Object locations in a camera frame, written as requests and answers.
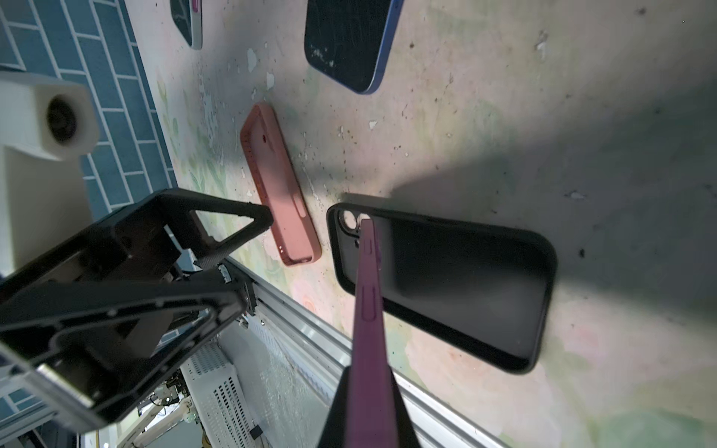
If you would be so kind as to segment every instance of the phone case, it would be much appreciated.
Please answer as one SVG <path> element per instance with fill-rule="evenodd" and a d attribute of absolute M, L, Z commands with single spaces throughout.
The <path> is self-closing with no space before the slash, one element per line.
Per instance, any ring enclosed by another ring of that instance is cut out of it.
<path fill-rule="evenodd" d="M 281 260 L 287 266 L 316 261 L 321 256 L 321 244 L 271 106 L 254 105 L 239 139 L 259 198 L 274 216 L 271 232 Z"/>
<path fill-rule="evenodd" d="M 510 373 L 538 359 L 557 259 L 534 232 L 340 203 L 326 212 L 336 278 L 356 289 L 358 227 L 379 234 L 384 309 Z"/>

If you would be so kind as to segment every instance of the scratch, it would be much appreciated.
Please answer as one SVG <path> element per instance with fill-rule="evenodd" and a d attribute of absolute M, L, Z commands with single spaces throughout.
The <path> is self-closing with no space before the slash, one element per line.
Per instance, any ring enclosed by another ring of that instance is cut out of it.
<path fill-rule="evenodd" d="M 436 125 L 438 124 L 438 117 L 441 115 L 441 106 L 443 106 L 443 97 L 446 95 L 446 92 L 448 91 L 448 86 L 453 84 L 453 74 L 448 73 L 448 84 L 443 88 L 443 94 L 441 95 L 441 102 L 438 104 L 438 111 L 436 112 L 436 121 L 433 122 L 433 133 L 435 135 L 436 133 Z"/>
<path fill-rule="evenodd" d="M 311 194 L 314 196 L 314 199 L 316 199 L 316 202 L 318 202 L 319 206 L 321 206 L 321 199 L 318 198 L 318 195 L 316 194 L 316 190 L 313 188 L 313 183 L 311 182 L 311 177 L 309 177 L 309 173 L 306 172 L 306 167 L 304 165 L 301 166 L 301 171 L 304 172 L 306 175 L 306 179 L 309 181 L 309 189 L 311 189 Z"/>
<path fill-rule="evenodd" d="M 275 37 L 274 40 L 276 41 L 276 46 L 279 47 L 279 53 L 282 55 L 282 57 L 286 57 L 284 55 L 284 50 L 281 49 L 281 45 L 279 44 L 279 38 Z"/>

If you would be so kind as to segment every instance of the smartphone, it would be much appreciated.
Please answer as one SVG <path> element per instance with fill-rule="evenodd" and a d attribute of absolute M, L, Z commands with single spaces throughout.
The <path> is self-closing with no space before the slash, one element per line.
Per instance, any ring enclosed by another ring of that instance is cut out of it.
<path fill-rule="evenodd" d="M 169 0 L 172 20 L 192 49 L 201 49 L 201 0 Z"/>
<path fill-rule="evenodd" d="M 375 92 L 402 6 L 403 0 L 308 0 L 306 60 L 356 93 Z"/>

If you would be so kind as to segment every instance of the table surface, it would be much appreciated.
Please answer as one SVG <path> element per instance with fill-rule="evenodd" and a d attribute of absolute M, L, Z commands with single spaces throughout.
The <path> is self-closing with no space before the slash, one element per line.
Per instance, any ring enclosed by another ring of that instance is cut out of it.
<path fill-rule="evenodd" d="M 408 1 L 368 96 L 308 66 L 305 0 L 205 1 L 201 51 L 127 3 L 181 187 L 258 202 L 239 129 L 277 113 L 323 255 L 285 267 L 266 233 L 242 264 L 349 334 L 332 204 L 533 230 L 559 271 L 532 372 L 386 316 L 391 365 L 513 446 L 717 443 L 717 3 Z"/>

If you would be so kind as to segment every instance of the stain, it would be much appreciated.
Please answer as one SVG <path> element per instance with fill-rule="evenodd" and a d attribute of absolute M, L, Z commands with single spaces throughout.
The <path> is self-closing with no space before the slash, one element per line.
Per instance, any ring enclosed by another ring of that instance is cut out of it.
<path fill-rule="evenodd" d="M 496 0 L 436 3 L 429 6 L 426 17 L 439 38 L 472 43 L 490 26 L 490 15 L 499 8 Z"/>
<path fill-rule="evenodd" d="M 411 327 L 393 316 L 385 316 L 386 347 L 388 353 L 390 353 L 389 364 L 409 380 L 427 390 L 421 377 L 411 367 L 411 362 L 406 355 L 406 347 L 411 338 Z"/>
<path fill-rule="evenodd" d="M 636 386 L 625 399 L 632 408 L 661 408 L 711 421 L 717 415 L 717 366 L 694 368 Z"/>
<path fill-rule="evenodd" d="M 598 445 L 599 428 L 571 381 L 571 377 L 575 373 L 590 370 L 590 362 L 576 353 L 565 351 L 563 341 L 557 336 L 545 335 L 543 337 L 541 363 L 545 368 L 548 380 L 560 390 L 565 403 L 582 423 L 592 446 L 596 447 Z"/>
<path fill-rule="evenodd" d="M 305 88 L 303 92 L 305 93 L 305 99 L 307 101 L 315 100 L 316 97 L 318 97 L 319 93 L 319 74 L 316 71 L 316 69 L 313 69 L 312 67 L 308 67 L 306 69 L 306 76 L 304 77 L 305 80 Z"/>
<path fill-rule="evenodd" d="M 598 448 L 703 448 L 704 425 L 662 409 L 615 414 L 596 425 Z"/>

